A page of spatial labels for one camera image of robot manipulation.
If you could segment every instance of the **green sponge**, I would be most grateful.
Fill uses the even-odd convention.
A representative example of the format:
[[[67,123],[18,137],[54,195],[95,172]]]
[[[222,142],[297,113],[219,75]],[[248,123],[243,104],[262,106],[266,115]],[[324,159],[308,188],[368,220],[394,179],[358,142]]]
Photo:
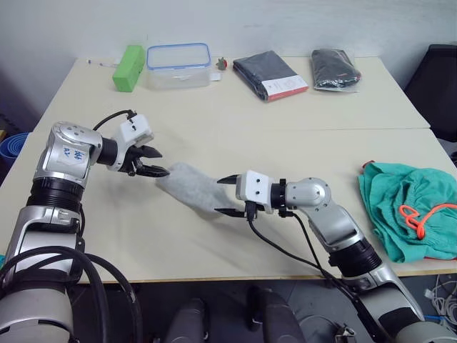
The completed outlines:
[[[113,74],[118,91],[133,91],[143,70],[146,53],[141,45],[129,45]]]

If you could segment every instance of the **small toy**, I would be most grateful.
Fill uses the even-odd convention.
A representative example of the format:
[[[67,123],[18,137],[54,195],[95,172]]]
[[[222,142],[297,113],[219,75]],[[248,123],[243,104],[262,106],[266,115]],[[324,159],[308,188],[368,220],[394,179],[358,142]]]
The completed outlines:
[[[226,70],[227,69],[227,61],[223,57],[218,59],[216,65],[217,65],[217,69],[219,69],[219,70]]]

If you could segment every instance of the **blue container lid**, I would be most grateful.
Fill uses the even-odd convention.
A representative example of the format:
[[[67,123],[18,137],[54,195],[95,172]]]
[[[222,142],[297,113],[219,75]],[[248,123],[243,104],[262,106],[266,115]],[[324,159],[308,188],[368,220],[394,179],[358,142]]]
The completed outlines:
[[[146,64],[150,70],[201,68],[211,64],[205,43],[155,45],[148,48]]]

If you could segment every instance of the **clear plastic container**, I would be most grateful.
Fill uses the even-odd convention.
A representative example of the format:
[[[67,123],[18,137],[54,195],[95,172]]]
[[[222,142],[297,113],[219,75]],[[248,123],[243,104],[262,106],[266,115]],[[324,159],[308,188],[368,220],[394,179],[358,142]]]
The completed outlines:
[[[210,65],[205,43],[156,45],[148,49],[149,81],[154,88],[208,86]]]

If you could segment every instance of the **black folded shirt in plastic bag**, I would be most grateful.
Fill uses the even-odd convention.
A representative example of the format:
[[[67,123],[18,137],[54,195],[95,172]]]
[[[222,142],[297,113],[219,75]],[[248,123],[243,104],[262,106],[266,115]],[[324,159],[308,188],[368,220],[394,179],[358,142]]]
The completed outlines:
[[[361,73],[354,68],[344,50],[314,50],[311,60],[316,89],[342,91],[361,79]]]
[[[308,89],[308,85],[274,51],[233,61],[239,73],[258,97],[265,101],[284,98]]]

